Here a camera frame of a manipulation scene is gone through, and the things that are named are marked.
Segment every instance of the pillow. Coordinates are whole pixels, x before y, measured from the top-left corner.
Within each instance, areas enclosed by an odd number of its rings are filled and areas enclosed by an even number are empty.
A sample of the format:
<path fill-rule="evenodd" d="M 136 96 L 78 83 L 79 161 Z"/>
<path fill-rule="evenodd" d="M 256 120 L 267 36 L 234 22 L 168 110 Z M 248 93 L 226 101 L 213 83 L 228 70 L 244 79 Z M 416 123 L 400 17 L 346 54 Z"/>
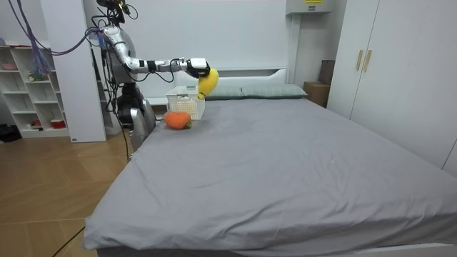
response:
<path fill-rule="evenodd" d="M 250 85 L 241 88 L 244 98 L 253 99 L 300 99 L 308 96 L 303 89 L 293 84 Z"/>
<path fill-rule="evenodd" d="M 243 92 L 240 86 L 217 86 L 205 100 L 231 100 L 242 99 Z"/>

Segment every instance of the door handle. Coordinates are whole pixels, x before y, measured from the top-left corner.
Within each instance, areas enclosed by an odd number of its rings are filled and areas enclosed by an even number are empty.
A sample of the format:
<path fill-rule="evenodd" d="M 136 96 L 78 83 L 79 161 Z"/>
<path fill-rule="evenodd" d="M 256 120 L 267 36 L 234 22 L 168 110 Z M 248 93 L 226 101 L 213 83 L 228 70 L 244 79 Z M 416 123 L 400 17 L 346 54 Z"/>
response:
<path fill-rule="evenodd" d="M 371 59 L 371 50 L 368 50 L 368 52 L 366 53 L 366 58 L 365 58 L 365 61 L 363 62 L 363 71 L 368 71 L 368 64 L 370 63 L 370 59 Z"/>
<path fill-rule="evenodd" d="M 362 57 L 363 57 L 363 50 L 360 50 L 358 52 L 358 59 L 357 59 L 357 65 L 356 65 L 356 71 L 360 69 L 360 63 L 362 62 Z"/>

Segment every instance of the white headboard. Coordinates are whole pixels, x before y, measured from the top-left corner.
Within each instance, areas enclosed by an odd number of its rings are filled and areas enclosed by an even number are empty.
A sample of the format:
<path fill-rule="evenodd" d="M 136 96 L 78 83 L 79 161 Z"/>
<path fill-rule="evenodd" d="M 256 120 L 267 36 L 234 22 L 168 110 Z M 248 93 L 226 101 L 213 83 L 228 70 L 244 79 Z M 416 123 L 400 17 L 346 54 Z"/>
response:
<path fill-rule="evenodd" d="M 286 83 L 287 69 L 221 69 L 218 86 L 240 86 L 246 84 L 284 84 Z M 185 72 L 176 75 L 176 86 L 197 85 L 197 79 Z"/>

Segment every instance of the white basket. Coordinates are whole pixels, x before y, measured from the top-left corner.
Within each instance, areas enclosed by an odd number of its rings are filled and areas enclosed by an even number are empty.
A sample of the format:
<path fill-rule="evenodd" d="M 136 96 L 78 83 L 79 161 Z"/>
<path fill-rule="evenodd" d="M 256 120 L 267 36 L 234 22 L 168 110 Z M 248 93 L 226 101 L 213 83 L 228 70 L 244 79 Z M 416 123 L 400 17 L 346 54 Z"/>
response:
<path fill-rule="evenodd" d="M 199 120 L 205 111 L 205 100 L 197 97 L 195 86 L 177 86 L 166 94 L 170 111 L 185 111 L 192 120 Z"/>

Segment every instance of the wardrobe door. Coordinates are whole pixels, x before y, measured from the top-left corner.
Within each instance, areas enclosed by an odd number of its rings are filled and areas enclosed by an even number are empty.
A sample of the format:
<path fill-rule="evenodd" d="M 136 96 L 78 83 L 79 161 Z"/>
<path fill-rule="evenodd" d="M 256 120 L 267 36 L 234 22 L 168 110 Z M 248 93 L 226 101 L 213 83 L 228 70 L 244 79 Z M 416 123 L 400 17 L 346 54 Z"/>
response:
<path fill-rule="evenodd" d="M 379 0 L 348 0 L 327 109 L 349 119 Z"/>
<path fill-rule="evenodd" d="M 430 1 L 396 89 L 388 138 L 443 168 L 457 138 L 457 1 Z M 446 169 L 457 175 L 454 147 Z"/>
<path fill-rule="evenodd" d="M 380 0 L 351 120 L 387 137 L 429 0 Z"/>

